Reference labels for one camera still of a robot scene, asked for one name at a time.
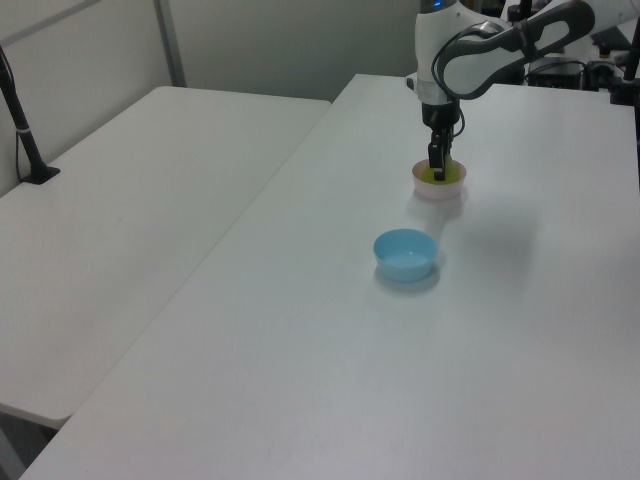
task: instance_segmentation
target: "white table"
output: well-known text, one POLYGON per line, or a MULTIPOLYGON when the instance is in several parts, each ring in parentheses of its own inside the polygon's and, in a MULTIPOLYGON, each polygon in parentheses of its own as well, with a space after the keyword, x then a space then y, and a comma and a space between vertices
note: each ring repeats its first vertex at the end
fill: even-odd
POLYGON ((418 100, 357 76, 24 480, 636 480, 638 170, 608 102, 493 87, 463 197, 427 203, 418 100), (375 273, 398 227, 440 239, 423 283, 375 273))
POLYGON ((59 428, 327 108, 160 88, 0 199, 0 411, 59 428))

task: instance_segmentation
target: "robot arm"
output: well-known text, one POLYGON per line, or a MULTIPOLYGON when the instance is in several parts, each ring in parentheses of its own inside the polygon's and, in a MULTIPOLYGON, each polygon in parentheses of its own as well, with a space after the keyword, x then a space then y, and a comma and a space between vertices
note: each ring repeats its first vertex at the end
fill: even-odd
POLYGON ((423 121, 433 130, 429 160, 435 178, 444 180, 444 158, 460 119, 459 99, 478 98, 524 64, 639 16, 640 0, 554 0, 509 27, 457 0, 421 0, 416 90, 423 121))

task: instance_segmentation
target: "black clamp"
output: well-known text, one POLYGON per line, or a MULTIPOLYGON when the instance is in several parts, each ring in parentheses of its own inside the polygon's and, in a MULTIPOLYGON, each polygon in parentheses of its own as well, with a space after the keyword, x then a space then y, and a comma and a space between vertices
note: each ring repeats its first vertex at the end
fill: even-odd
POLYGON ((25 123, 23 125, 16 125, 16 132, 18 133, 18 135, 23 135, 25 133, 29 133, 31 131, 31 127, 29 127, 28 123, 25 123))
POLYGON ((531 35, 527 20, 522 20, 513 24, 513 29, 518 33, 520 38, 522 53, 527 62, 531 63, 533 60, 540 58, 538 49, 536 48, 536 42, 531 35))

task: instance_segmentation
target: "blue bowl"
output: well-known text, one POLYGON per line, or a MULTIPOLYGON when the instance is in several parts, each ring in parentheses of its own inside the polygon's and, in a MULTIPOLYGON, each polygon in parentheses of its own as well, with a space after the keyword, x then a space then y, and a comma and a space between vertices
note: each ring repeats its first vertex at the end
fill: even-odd
POLYGON ((390 230, 373 244, 378 271, 395 282, 417 282, 427 277, 438 255, 438 244, 418 230, 390 230))

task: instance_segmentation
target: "bowl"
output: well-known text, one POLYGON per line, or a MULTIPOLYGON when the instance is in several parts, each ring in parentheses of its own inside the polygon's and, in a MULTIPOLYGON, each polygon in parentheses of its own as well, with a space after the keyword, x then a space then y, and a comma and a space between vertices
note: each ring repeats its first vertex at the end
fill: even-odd
POLYGON ((417 282, 431 273, 438 244, 419 230, 391 230, 373 244, 378 271, 395 282, 417 282))
POLYGON ((412 170, 413 183, 416 187, 416 193, 421 197, 429 200, 448 200, 449 198, 460 195, 460 192, 462 191, 462 184, 464 183, 464 179, 467 176, 467 169, 464 168, 464 165, 456 162, 455 160, 453 161, 453 163, 458 169, 460 180, 448 185, 428 183, 420 180, 424 169, 429 166, 429 160, 422 160, 421 162, 416 163, 413 166, 412 170))

